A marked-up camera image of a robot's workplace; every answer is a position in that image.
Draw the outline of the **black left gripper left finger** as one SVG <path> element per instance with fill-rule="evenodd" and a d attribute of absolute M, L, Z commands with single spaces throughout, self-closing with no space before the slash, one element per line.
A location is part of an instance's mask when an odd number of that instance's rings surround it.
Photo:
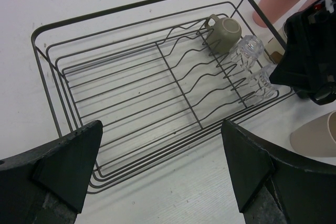
<path fill-rule="evenodd" d="M 1 160 L 1 223 L 74 223 L 101 144 L 99 120 Z"/>

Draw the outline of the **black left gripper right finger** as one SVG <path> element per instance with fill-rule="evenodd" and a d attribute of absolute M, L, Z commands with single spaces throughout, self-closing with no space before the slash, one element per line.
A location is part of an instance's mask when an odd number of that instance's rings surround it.
<path fill-rule="evenodd" d="M 335 166 L 224 120 L 221 135 L 245 223 L 335 223 Z"/>

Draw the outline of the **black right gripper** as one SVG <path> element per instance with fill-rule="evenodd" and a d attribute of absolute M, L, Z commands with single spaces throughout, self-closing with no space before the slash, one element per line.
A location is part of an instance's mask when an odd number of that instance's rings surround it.
<path fill-rule="evenodd" d="M 317 0 L 289 17 L 286 51 L 270 82 L 294 88 L 318 105 L 335 101 L 335 12 Z"/>

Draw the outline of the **beige tall cup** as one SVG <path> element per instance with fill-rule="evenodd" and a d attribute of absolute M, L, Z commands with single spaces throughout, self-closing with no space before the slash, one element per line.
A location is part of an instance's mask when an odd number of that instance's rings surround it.
<path fill-rule="evenodd" d="M 320 116 L 296 129 L 290 144 L 309 157 L 335 157 L 335 111 Z"/>

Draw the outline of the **cream cup brown band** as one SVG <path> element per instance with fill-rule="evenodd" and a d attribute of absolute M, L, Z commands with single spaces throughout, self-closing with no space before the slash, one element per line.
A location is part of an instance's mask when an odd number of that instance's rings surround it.
<path fill-rule="evenodd" d="M 278 39 L 273 37 L 265 46 L 264 57 L 268 62 L 278 64 L 280 63 L 284 53 L 285 50 L 279 43 Z"/>

